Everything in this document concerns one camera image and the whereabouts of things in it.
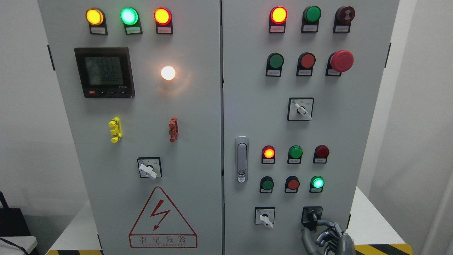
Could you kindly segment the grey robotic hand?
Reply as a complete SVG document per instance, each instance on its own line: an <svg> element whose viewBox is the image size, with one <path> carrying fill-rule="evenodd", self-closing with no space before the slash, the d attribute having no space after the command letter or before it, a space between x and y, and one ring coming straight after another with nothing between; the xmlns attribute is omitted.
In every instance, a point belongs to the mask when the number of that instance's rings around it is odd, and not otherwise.
<svg viewBox="0 0 453 255"><path fill-rule="evenodd" d="M324 255L332 251L335 255L355 255L355 244L350 235L344 233L337 222L316 221L308 224L311 227L326 226L327 229L321 232L317 239L312 238L309 228L304 226L302 230L302 242L308 255L320 255L317 247L324 247Z"/></svg>

